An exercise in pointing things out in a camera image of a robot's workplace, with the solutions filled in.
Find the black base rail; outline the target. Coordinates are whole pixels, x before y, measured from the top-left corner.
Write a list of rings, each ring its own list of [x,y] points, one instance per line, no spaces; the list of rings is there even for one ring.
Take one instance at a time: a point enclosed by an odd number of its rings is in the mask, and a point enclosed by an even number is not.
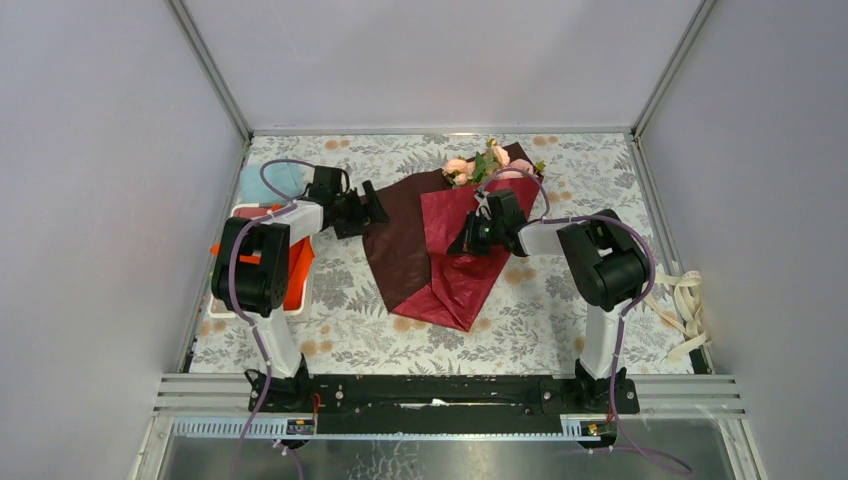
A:
[[[561,418],[640,411],[635,384],[619,373],[614,386],[584,374],[433,376],[311,375],[244,377],[249,409],[303,413],[320,434],[562,434]]]

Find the light blue cloth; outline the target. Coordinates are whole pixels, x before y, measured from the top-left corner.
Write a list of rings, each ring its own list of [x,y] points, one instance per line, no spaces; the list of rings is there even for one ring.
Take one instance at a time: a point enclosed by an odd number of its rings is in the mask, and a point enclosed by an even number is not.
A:
[[[240,172],[243,203],[285,203],[300,196],[306,186],[304,172],[312,165],[297,159],[275,159],[247,165]]]

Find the cream ribbon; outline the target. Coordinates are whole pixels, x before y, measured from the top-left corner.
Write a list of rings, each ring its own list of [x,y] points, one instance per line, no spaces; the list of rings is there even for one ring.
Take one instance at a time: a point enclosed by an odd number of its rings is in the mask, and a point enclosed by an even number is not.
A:
[[[681,276],[656,274],[655,284],[670,288],[675,314],[663,309],[652,296],[644,299],[644,303],[663,323],[677,330],[685,338],[683,343],[669,351],[667,358],[672,363],[681,361],[696,349],[710,346],[712,343],[711,334],[703,323],[705,307],[702,282],[701,273],[697,270],[687,271]]]

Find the white perforated plastic basket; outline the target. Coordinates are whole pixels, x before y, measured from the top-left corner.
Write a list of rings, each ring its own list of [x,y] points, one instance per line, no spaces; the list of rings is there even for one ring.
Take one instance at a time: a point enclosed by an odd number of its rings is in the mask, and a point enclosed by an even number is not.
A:
[[[242,227],[255,217],[282,208],[279,204],[238,204],[225,222],[221,239],[211,247],[215,265],[211,273],[212,296],[232,311],[229,296],[230,253]],[[239,247],[235,263],[236,297],[246,312],[268,318],[276,310],[301,312],[305,304],[309,270],[315,254],[311,236],[282,217],[250,229]]]

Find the dark red wrapping paper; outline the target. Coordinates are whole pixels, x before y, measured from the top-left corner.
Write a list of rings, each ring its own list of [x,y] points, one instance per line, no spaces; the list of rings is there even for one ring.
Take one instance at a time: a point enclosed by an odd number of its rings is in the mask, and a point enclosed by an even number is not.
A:
[[[377,197],[389,220],[369,225],[362,241],[386,309],[469,331],[511,256],[499,245],[483,256],[448,254],[475,206],[472,187],[454,189],[436,169],[409,175]]]

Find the orange cloth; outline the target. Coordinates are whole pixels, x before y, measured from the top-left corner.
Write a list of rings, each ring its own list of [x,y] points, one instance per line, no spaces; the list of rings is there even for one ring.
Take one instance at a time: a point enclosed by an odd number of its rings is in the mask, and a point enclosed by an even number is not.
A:
[[[234,286],[240,308],[269,317],[277,309],[295,311],[304,303],[305,285],[314,252],[308,238],[287,252],[286,237],[268,229],[248,233],[235,267]]]

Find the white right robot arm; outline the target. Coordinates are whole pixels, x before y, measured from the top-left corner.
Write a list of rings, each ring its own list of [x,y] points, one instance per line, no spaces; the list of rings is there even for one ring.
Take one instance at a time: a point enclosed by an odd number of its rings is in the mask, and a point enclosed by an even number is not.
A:
[[[575,372],[575,402],[597,412],[613,398],[608,378],[623,367],[623,318],[652,289],[656,266],[647,242],[612,209],[588,216],[529,220],[510,189],[476,193],[446,248],[450,255],[482,256],[500,246],[518,257],[559,256],[587,304],[585,346]]]

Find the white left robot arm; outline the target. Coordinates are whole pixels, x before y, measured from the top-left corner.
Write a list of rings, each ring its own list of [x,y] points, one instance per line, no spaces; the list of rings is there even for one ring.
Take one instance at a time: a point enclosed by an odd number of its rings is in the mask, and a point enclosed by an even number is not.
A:
[[[289,325],[281,315],[285,295],[295,280],[290,251],[327,229],[339,239],[363,234],[371,224],[386,223],[388,213],[370,181],[355,187],[341,168],[312,166],[312,177],[298,193],[278,189],[260,167],[262,185],[274,200],[257,204],[252,217],[231,216],[212,252],[211,292],[246,321],[266,374],[277,377],[272,398],[288,411],[309,401],[310,385],[297,371],[303,363]]]

